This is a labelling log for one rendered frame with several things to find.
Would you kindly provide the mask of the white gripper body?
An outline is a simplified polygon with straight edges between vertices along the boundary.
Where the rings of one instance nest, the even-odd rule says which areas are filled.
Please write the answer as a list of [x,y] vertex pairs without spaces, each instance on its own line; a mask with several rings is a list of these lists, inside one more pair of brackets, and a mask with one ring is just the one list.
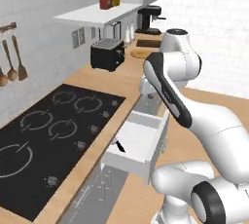
[[160,103],[160,96],[145,76],[140,79],[140,100],[143,103]]

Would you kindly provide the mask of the dark brown rectangular board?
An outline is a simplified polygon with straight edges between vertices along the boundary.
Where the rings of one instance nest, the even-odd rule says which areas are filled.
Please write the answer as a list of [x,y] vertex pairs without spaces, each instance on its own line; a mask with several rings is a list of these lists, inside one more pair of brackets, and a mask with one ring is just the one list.
[[161,44],[160,40],[137,40],[137,47],[145,47],[145,48],[159,48]]

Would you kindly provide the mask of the white open drawer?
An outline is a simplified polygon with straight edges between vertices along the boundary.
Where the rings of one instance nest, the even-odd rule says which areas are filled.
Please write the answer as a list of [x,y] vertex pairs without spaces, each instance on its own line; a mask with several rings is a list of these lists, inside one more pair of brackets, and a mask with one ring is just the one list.
[[168,120],[168,110],[162,117],[132,111],[116,134],[124,152],[111,144],[101,162],[136,174],[148,185],[160,152],[165,147]]

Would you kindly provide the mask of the grey cupboard front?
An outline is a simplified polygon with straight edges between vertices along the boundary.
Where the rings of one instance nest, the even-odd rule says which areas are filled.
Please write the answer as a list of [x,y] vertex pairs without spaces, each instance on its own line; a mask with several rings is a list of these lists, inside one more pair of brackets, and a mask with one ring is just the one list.
[[133,110],[150,114],[157,115],[161,104],[161,99],[154,95],[152,98],[148,98],[147,96],[141,96],[137,103],[134,105]]

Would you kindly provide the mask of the black toaster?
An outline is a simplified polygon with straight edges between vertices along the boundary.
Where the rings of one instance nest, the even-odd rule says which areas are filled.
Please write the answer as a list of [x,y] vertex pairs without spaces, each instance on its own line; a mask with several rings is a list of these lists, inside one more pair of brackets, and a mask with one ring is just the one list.
[[90,47],[90,65],[113,72],[125,61],[123,40],[100,39]]

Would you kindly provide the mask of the black coffee machine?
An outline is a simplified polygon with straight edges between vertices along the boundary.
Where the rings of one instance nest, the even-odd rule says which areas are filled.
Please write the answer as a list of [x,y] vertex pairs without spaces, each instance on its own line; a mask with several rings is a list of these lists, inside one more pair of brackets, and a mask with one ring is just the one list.
[[137,29],[136,33],[160,35],[160,30],[151,28],[150,22],[152,20],[160,19],[161,7],[154,5],[147,5],[137,12]]

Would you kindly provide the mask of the black hob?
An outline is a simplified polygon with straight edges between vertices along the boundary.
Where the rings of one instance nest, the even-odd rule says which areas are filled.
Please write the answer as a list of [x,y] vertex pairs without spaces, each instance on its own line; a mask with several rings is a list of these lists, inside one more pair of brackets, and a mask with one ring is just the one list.
[[[1,129],[0,206],[35,220],[124,101],[63,84]],[[110,113],[108,118],[103,111]],[[78,141],[86,148],[80,150]],[[55,185],[47,183],[49,176],[58,179]]]

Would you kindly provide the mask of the grey appliance door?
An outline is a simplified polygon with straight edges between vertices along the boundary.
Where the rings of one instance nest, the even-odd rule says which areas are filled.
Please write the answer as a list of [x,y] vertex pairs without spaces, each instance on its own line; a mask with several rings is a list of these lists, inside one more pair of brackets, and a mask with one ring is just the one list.
[[127,176],[120,169],[97,166],[59,224],[106,224]]

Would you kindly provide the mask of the wooden spatula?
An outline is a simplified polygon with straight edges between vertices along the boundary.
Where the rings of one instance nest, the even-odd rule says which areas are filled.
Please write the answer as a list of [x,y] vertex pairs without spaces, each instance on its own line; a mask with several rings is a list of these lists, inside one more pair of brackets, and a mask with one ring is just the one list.
[[13,44],[14,44],[14,47],[17,53],[17,57],[18,57],[18,79],[20,81],[23,81],[28,77],[28,75],[27,75],[26,68],[23,66],[21,59],[20,59],[18,40],[15,35],[12,35],[12,41],[13,41]]

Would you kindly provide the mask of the wooden spoon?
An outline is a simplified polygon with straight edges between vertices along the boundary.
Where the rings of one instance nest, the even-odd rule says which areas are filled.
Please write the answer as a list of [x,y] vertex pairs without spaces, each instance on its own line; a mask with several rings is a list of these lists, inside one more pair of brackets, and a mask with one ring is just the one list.
[[11,57],[10,57],[10,52],[9,52],[9,48],[8,48],[8,44],[7,44],[7,41],[6,40],[3,40],[2,41],[3,43],[3,47],[4,47],[4,51],[5,51],[5,54],[7,56],[7,59],[8,59],[8,62],[10,64],[10,70],[9,72],[7,73],[7,77],[10,81],[14,81],[17,77],[18,77],[18,73],[17,71],[14,69],[13,67],[13,64],[12,64],[12,61],[11,61]]

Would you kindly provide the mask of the round wooden ladle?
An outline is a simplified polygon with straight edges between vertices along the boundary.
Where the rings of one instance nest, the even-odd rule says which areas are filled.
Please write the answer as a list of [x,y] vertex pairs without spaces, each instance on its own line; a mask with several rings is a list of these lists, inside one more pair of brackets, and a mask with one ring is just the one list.
[[5,87],[9,82],[8,77],[3,73],[0,67],[0,87]]

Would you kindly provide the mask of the black handled knife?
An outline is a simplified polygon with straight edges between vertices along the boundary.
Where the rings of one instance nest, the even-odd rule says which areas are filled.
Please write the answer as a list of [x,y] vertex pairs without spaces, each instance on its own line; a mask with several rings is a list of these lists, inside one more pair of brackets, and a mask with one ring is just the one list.
[[125,149],[123,148],[122,144],[119,142],[119,140],[118,140],[117,138],[114,138],[114,139],[112,140],[112,145],[114,145],[114,144],[117,145],[117,147],[119,148],[119,150],[120,150],[121,152],[124,152],[124,153],[125,153]]

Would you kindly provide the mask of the grey double wall socket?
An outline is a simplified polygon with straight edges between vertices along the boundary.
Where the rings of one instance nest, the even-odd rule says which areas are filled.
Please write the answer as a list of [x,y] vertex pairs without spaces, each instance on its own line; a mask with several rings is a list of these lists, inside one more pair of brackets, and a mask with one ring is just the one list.
[[74,49],[86,43],[85,29],[83,27],[72,32],[72,43]]

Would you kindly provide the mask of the white wall shelf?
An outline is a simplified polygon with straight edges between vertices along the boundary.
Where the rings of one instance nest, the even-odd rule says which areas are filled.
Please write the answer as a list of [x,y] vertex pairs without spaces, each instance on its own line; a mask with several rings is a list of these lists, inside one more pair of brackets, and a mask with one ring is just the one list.
[[139,4],[121,3],[117,7],[101,10],[99,4],[94,4],[55,16],[54,19],[73,25],[104,28],[112,22],[128,17],[140,8]]

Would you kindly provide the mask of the wooden tool rail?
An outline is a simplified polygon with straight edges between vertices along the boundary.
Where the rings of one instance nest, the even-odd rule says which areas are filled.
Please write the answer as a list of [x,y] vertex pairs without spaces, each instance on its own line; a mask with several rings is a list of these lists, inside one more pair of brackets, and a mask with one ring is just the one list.
[[7,25],[0,26],[0,33],[5,33],[8,30],[12,30],[17,28],[17,24],[15,22],[11,22]]

